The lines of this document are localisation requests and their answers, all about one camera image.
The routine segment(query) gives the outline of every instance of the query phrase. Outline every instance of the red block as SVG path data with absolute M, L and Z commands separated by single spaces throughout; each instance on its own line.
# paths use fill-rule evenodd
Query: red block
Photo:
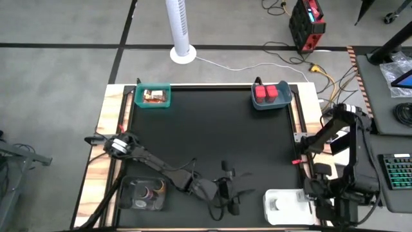
M 271 85 L 271 86 L 266 86 L 266 91 L 268 93 L 266 101 L 271 103 L 276 100 L 276 97 L 278 95 L 276 86 Z
M 265 100 L 266 91 L 264 86 L 256 86 L 255 87 L 255 100 L 257 103 L 263 103 Z

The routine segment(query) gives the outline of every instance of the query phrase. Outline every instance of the green backlit keyboard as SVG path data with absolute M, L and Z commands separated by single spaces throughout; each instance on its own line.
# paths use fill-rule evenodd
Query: green backlit keyboard
M 412 189 L 412 158 L 410 154 L 379 155 L 390 189 Z

